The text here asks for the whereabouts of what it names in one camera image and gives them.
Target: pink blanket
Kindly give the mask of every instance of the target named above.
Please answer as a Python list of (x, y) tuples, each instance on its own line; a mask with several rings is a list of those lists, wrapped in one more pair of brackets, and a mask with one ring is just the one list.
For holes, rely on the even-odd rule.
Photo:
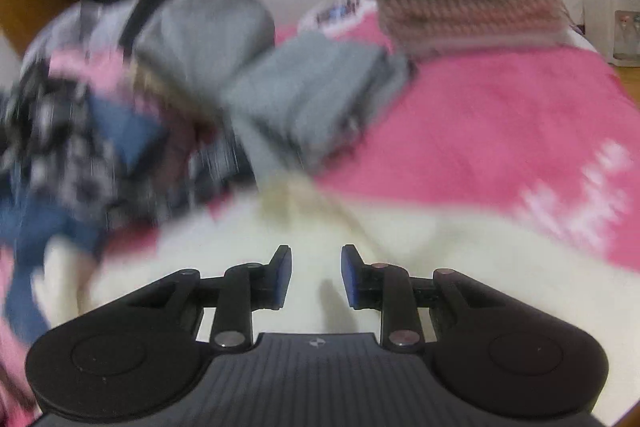
[[(343, 38), (386, 43), (369, 18)], [(342, 194), (499, 211), (640, 269), (640, 112), (569, 47), (419, 65), (412, 87), (320, 180)]]

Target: plaid shirt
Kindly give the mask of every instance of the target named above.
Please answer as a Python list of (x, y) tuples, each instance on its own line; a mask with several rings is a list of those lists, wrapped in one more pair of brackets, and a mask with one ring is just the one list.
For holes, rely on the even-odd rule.
[(31, 191), (53, 197), (78, 219), (109, 230), (132, 221), (158, 225), (223, 194), (231, 182), (253, 180), (239, 143), (223, 133), (191, 156), (183, 179), (158, 194), (150, 175), (127, 174), (114, 144), (95, 129), (89, 88), (49, 80), (47, 69), (34, 64), (0, 101), (0, 169), (17, 164)]

